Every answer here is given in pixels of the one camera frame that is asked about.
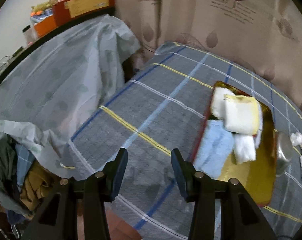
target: gray checkered bedsheet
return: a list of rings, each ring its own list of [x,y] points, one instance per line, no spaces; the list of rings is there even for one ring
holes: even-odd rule
[[[120,147],[129,161],[112,209],[139,230],[144,240],[187,239],[193,203],[185,203],[174,181],[169,153],[192,152],[212,86],[221,80],[270,107],[275,128],[302,133],[302,112],[266,80],[229,61],[168,42],[108,103],[73,135],[64,155],[79,179],[101,170]],[[300,152],[276,178],[270,204],[262,208],[277,235],[294,235],[302,223]],[[216,202],[215,239],[221,213]]]

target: white wall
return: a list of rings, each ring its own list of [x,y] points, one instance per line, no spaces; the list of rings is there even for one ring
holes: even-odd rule
[[[0,9],[0,58],[27,45],[22,29],[31,24],[31,6],[48,0],[6,0]]]

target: white cloth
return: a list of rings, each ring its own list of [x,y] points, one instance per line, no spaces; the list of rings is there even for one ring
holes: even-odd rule
[[[0,85],[0,120],[30,122],[68,141],[124,85],[122,63],[140,48],[125,23],[103,15],[41,45]]]
[[[290,140],[293,147],[298,146],[299,144],[302,144],[302,134],[299,132],[291,133]]]
[[[256,134],[259,129],[259,102],[253,97],[224,95],[225,129],[244,135]]]
[[[234,155],[237,164],[256,160],[256,151],[252,135],[234,134]]]
[[[224,119],[225,117],[224,95],[234,96],[235,94],[227,88],[216,87],[214,89],[211,113],[218,119]]]
[[[32,123],[0,120],[0,139],[7,134],[31,151],[44,168],[59,177],[70,177],[71,170],[60,164],[66,141],[51,130],[42,132]]]

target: yellow label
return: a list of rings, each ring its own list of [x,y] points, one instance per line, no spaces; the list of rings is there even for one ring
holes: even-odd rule
[[[65,8],[69,8],[71,18],[107,6],[109,0],[71,0],[64,4]]]

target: yellow cloth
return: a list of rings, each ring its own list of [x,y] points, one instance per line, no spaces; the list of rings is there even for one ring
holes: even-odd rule
[[[60,177],[34,161],[25,178],[20,200],[30,211],[35,211],[40,205],[40,199],[47,197],[53,185],[59,180]]]

